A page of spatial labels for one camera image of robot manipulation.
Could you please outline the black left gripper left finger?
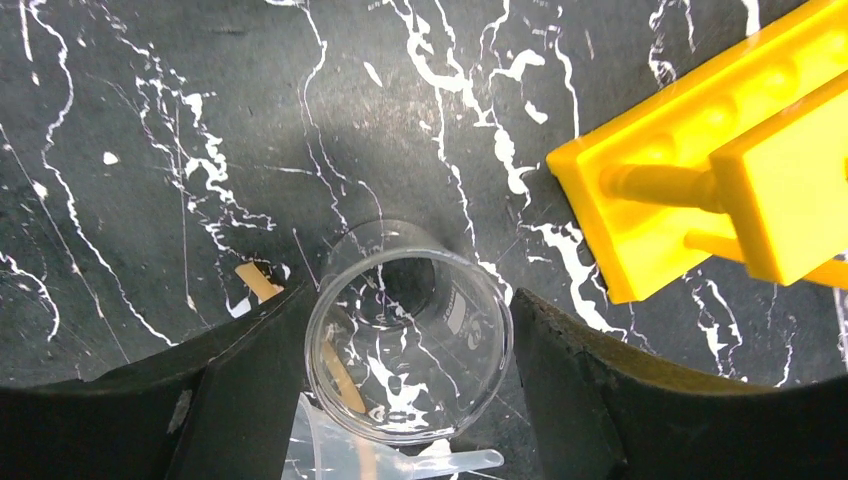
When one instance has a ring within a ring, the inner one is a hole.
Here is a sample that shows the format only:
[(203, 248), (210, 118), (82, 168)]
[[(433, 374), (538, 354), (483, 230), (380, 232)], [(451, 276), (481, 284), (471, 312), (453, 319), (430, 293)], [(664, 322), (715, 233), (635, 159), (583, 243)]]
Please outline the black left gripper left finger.
[(300, 284), (101, 377), (1, 391), (5, 479), (278, 479), (317, 294)]

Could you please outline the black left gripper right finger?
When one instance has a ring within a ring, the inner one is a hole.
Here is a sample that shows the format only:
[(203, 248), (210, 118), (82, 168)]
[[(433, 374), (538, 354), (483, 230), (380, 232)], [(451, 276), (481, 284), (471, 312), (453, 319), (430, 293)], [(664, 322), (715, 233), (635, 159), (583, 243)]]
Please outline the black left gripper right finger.
[(774, 388), (710, 375), (575, 321), (510, 304), (547, 479), (843, 479), (847, 381)]

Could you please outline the clear plastic funnel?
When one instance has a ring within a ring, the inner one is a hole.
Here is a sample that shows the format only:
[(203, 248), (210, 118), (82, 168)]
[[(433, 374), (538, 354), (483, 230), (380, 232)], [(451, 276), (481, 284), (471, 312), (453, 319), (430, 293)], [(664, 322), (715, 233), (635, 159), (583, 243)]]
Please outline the clear plastic funnel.
[(497, 468), (496, 450), (409, 456), (341, 428), (305, 394), (298, 397), (283, 479), (430, 479)]

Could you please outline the tan rubber tube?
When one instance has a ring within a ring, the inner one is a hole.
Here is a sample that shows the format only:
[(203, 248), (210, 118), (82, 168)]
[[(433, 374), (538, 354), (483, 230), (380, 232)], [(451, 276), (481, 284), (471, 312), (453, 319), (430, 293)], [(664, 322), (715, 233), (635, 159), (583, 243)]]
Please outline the tan rubber tube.
[[(253, 262), (237, 266), (235, 273), (260, 302), (265, 302), (283, 291), (282, 287), (272, 284)], [(336, 382), (341, 401), (352, 411), (364, 414), (366, 407), (360, 391), (329, 341), (322, 344), (322, 358)]]

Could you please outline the clear glass beaker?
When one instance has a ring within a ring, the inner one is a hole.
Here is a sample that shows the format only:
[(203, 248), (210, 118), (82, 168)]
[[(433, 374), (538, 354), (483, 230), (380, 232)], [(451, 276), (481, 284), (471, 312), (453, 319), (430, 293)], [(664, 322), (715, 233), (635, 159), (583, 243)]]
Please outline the clear glass beaker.
[(376, 220), (332, 247), (305, 337), (323, 411), (390, 445), (455, 437), (494, 400), (513, 321), (489, 275), (423, 228)]

